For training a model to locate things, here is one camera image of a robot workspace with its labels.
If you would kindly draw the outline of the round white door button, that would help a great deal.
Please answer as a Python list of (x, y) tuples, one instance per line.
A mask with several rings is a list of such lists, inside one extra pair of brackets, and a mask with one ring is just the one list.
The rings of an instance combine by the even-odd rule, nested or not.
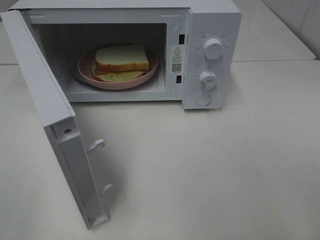
[(212, 98), (209, 94), (201, 94), (196, 97), (196, 103), (199, 106), (207, 106), (210, 104)]

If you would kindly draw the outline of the white bread sandwich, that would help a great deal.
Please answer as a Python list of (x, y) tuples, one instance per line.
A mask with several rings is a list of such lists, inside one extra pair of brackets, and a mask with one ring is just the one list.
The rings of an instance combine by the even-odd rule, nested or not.
[(150, 70), (143, 45), (120, 45), (98, 49), (91, 64), (92, 74), (103, 82), (136, 79)]

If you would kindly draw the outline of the pink round plate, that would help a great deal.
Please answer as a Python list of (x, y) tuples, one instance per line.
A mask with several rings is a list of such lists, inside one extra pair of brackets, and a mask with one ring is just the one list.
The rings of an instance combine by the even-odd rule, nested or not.
[(123, 90), (123, 89), (133, 88), (148, 81), (155, 74), (156, 70), (160, 65), (160, 60), (158, 56), (151, 49), (144, 47), (148, 61), (150, 63), (149, 72), (133, 80), (123, 81), (123, 82), (105, 82), (105, 81), (99, 80), (92, 73), (92, 62), (95, 58), (95, 53), (98, 49), (115, 47), (115, 46), (127, 46), (127, 45), (114, 45), (114, 46), (105, 46), (105, 47), (96, 48), (89, 51), (79, 59), (77, 63), (77, 69), (80, 75), (88, 84), (93, 85), (97, 88), (105, 89), (105, 90)]

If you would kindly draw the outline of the lower white timer knob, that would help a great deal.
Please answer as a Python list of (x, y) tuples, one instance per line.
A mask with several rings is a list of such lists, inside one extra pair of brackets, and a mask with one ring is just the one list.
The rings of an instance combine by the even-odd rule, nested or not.
[(203, 89), (212, 89), (217, 83), (217, 76), (213, 71), (204, 71), (199, 75), (199, 83)]

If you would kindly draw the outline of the white microwave oven body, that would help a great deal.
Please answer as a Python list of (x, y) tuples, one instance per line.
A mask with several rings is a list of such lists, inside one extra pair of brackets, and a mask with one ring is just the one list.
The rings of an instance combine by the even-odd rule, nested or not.
[[(181, 101), (185, 109), (222, 106), (242, 14), (231, 0), (19, 0), (6, 12), (26, 12), (33, 36), (70, 102)], [(220, 58), (204, 55), (206, 40), (224, 43)], [(70, 70), (95, 48), (143, 45), (159, 58), (159, 86), (151, 91), (95, 91), (72, 82)], [(215, 87), (201, 88), (212, 71)], [(198, 105), (208, 94), (211, 102)]]

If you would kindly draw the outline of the upper white power knob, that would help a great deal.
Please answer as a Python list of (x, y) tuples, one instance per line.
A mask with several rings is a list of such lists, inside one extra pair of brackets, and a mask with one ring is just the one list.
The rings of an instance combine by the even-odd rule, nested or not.
[(212, 37), (204, 41), (203, 52), (204, 56), (209, 60), (216, 60), (223, 54), (224, 43), (218, 37)]

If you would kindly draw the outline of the glass microwave turntable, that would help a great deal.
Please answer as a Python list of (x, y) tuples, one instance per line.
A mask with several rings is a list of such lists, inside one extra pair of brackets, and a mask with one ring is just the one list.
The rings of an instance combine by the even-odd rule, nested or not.
[(138, 86), (127, 88), (127, 89), (110, 90), (110, 89), (103, 89), (103, 88), (93, 86), (87, 83), (83, 79), (83, 77), (80, 77), (79, 73), (76, 73), (74, 70), (70, 70), (70, 75), (72, 76), (72, 82), (77, 83), (79, 86), (82, 86), (83, 88), (86, 88), (92, 91), (98, 91), (98, 92), (128, 92), (128, 91), (149, 92), (151, 90), (156, 90), (159, 86), (159, 73), (161, 73), (161, 69), (157, 69), (155, 71), (155, 74), (149, 80), (147, 80), (146, 82)]

